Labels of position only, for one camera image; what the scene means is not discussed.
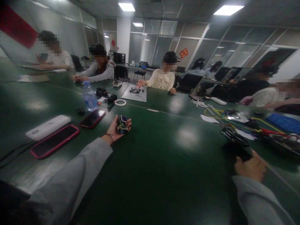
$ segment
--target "gray sleeve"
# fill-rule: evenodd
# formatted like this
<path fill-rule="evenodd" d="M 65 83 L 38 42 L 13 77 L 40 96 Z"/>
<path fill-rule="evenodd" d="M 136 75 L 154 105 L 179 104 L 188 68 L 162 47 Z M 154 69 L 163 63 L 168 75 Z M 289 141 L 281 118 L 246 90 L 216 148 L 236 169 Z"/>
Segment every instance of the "gray sleeve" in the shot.
<path fill-rule="evenodd" d="M 79 77 L 90 77 L 90 76 L 94 76 L 96 71 L 97 71 L 97 68 L 96 66 L 91 66 L 89 67 L 87 70 L 85 71 L 82 71 L 80 74 L 79 74 Z"/>
<path fill-rule="evenodd" d="M 36 190 L 22 208 L 34 211 L 41 224 L 68 224 L 112 152 L 106 141 L 97 138 Z"/>
<path fill-rule="evenodd" d="M 99 74 L 97 76 L 93 76 L 93 77 L 89 77 L 89 81 L 92 82 L 97 82 L 97 81 L 101 81 L 101 80 L 106 80 L 106 79 L 112 79 L 114 78 L 114 67 L 113 65 L 110 65 L 106 68 L 106 70 L 102 73 Z"/>
<path fill-rule="evenodd" d="M 244 176 L 233 176 L 232 179 L 249 225 L 295 225 L 269 188 Z"/>

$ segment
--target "black hair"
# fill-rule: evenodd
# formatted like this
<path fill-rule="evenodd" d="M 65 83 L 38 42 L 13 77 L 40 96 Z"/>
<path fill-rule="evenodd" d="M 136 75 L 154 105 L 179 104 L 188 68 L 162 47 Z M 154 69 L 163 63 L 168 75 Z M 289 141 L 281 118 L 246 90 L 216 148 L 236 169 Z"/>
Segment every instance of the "black hair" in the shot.
<path fill-rule="evenodd" d="M 106 49 L 100 44 L 92 44 L 89 47 L 90 54 L 93 56 L 105 56 L 106 57 Z"/>
<path fill-rule="evenodd" d="M 51 31 L 43 30 L 39 35 L 38 39 L 46 45 L 50 44 L 59 44 L 59 41 L 56 38 L 56 35 Z"/>
<path fill-rule="evenodd" d="M 166 52 L 166 54 L 163 56 L 163 61 L 166 64 L 174 64 L 177 63 L 177 55 L 174 51 L 172 52 Z"/>
<path fill-rule="evenodd" d="M 215 71 L 216 68 L 217 68 L 217 66 L 222 66 L 222 64 L 223 64 L 222 61 L 217 61 L 217 62 L 215 62 L 215 63 L 212 65 L 210 71 Z"/>
<path fill-rule="evenodd" d="M 200 67 L 200 69 L 202 69 L 203 66 L 204 66 L 204 63 L 205 63 L 205 59 L 204 58 L 199 58 L 194 62 L 194 65 L 191 69 L 196 69 L 198 67 Z"/>

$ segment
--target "white paper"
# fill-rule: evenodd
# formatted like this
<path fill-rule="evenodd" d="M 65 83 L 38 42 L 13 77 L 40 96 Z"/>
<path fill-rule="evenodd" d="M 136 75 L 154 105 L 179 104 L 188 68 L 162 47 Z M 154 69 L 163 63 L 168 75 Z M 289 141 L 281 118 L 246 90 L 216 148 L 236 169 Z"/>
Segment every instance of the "white paper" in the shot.
<path fill-rule="evenodd" d="M 243 136 L 244 138 L 247 138 L 247 139 L 249 139 L 249 140 L 252 140 L 252 141 L 253 141 L 253 140 L 256 139 L 256 137 L 252 136 L 251 134 L 245 133 L 245 132 L 243 132 L 243 131 L 241 131 L 241 130 L 235 129 L 235 131 L 236 131 L 239 135 L 241 135 L 241 136 Z"/>
<path fill-rule="evenodd" d="M 219 123 L 215 118 L 211 118 L 211 117 L 207 117 L 205 115 L 200 115 L 201 118 L 206 121 L 206 122 L 210 122 L 210 123 Z"/>
<path fill-rule="evenodd" d="M 57 70 L 53 70 L 53 72 L 56 72 L 56 73 L 62 73 L 62 72 L 66 72 L 67 70 L 65 69 L 57 69 Z"/>
<path fill-rule="evenodd" d="M 98 102 L 103 102 L 105 99 L 107 99 L 107 98 L 105 98 L 105 97 L 101 97 L 99 100 L 98 100 Z"/>
<path fill-rule="evenodd" d="M 21 79 L 17 80 L 17 82 L 32 82 L 29 78 L 29 75 L 21 75 Z"/>

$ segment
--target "red banner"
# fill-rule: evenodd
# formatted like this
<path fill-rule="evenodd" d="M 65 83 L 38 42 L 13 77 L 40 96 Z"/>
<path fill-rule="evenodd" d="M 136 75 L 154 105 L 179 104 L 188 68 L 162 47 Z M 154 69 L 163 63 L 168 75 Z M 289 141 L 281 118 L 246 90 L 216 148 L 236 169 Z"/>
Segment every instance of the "red banner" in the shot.
<path fill-rule="evenodd" d="M 37 38 L 37 32 L 8 5 L 4 5 L 1 9 L 0 30 L 28 49 Z"/>

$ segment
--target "white power bank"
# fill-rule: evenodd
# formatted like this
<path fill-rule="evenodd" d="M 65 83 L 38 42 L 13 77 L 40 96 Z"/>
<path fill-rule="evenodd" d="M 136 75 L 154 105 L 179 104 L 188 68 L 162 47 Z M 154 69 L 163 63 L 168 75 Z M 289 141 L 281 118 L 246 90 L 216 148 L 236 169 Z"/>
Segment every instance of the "white power bank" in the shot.
<path fill-rule="evenodd" d="M 70 121 L 71 119 L 69 117 L 60 115 L 26 132 L 26 136 L 35 141 L 40 141 Z"/>

